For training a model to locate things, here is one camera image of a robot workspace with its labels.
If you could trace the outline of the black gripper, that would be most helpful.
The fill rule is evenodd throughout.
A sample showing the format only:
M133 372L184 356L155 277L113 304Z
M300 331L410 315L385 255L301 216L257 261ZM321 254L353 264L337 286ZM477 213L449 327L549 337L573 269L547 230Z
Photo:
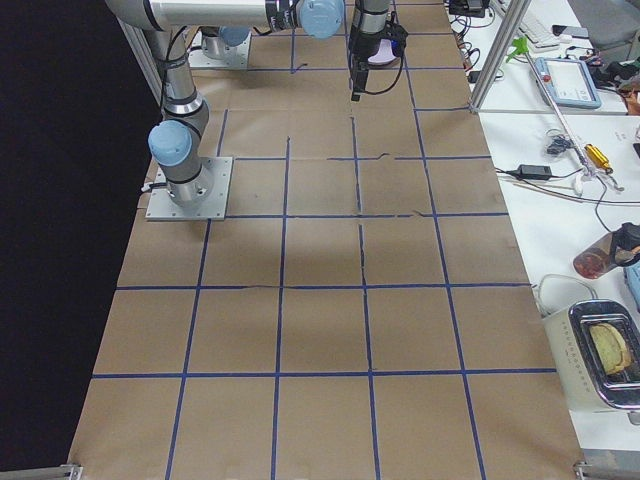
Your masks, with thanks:
M378 52L380 41L380 33L365 33L358 28L350 30L348 54L352 102L359 102L360 93L364 93L366 90L370 70L369 58Z

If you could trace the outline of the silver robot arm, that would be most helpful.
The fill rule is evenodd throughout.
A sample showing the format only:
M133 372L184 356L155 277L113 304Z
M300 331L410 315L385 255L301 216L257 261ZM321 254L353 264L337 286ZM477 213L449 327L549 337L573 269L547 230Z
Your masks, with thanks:
M190 26L263 27L269 32L303 29L316 39L338 32L345 15L342 1L110 1L111 12L142 31L160 80L161 123L148 144L165 175L170 200L180 206L201 203L214 177L198 154L209 120L208 105L197 90L182 33Z
M234 26L203 26L200 33L201 50L204 55L217 60L234 55L237 47L250 36L248 27Z

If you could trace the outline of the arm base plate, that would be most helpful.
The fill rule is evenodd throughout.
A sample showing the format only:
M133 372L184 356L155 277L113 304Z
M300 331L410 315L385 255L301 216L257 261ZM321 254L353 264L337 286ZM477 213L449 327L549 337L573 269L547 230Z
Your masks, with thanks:
M223 221L226 217L233 157L202 157L198 177L184 184L166 180L157 167L145 218L149 221Z
M193 70L246 70L250 53L251 34L237 47L234 55L222 60L208 58L201 50L201 33L197 33L189 48L189 64Z

